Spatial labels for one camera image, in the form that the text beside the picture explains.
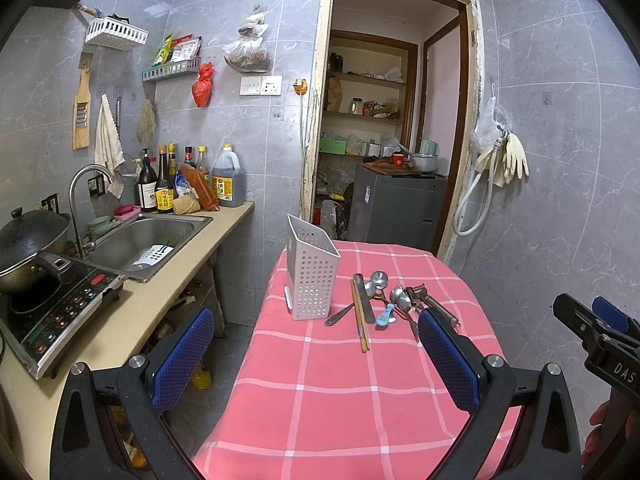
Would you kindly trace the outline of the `person's right hand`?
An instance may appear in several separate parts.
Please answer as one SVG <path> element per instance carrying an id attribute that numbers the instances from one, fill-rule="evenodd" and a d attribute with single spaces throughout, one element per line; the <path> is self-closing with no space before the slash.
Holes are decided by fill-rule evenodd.
<path id="1" fill-rule="evenodd" d="M 592 430 L 586 437 L 584 449 L 582 450 L 582 455 L 580 456 L 580 462 L 582 463 L 582 466 L 585 466 L 592 453 L 598 447 L 602 432 L 602 426 L 606 419 L 606 415 L 608 414 L 609 406 L 610 402 L 603 402 L 589 417 L 589 425 L 592 427 Z"/>

